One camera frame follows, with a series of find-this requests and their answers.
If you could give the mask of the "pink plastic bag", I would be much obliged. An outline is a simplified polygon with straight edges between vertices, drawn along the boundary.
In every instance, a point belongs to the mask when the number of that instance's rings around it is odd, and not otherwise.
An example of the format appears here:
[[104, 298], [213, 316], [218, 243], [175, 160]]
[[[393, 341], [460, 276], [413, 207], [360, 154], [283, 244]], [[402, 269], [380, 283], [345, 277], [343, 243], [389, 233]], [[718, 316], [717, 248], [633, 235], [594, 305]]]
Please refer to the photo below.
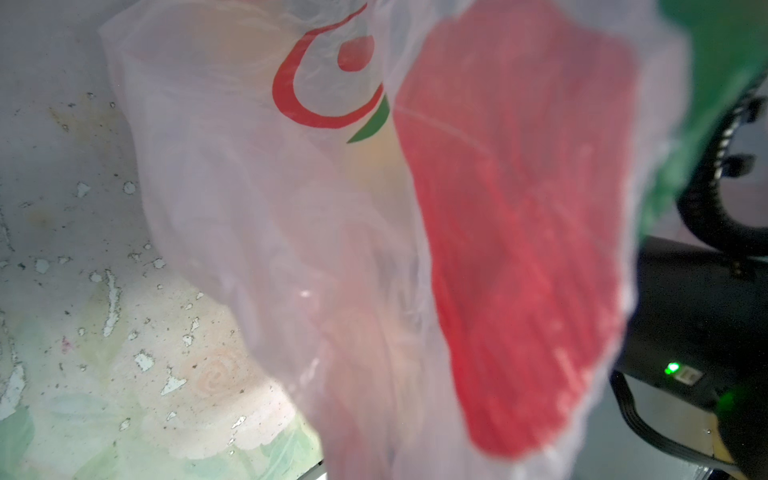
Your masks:
[[144, 212], [334, 479], [564, 479], [763, 1], [140, 1]]

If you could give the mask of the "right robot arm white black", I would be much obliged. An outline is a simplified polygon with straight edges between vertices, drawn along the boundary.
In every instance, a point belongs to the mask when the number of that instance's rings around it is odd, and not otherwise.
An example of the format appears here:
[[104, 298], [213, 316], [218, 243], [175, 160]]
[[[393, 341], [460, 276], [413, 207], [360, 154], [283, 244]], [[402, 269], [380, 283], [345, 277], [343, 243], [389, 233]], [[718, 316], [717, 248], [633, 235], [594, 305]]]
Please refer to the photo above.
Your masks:
[[[720, 184], [749, 174], [750, 154], [730, 150], [736, 131], [762, 117], [754, 80], [727, 109], [677, 210], [697, 244], [649, 237], [638, 255], [639, 301], [610, 386], [627, 426], [677, 459], [749, 479], [767, 475], [767, 231], [735, 220]], [[636, 379], [716, 418], [727, 459], [678, 443], [646, 423]]]

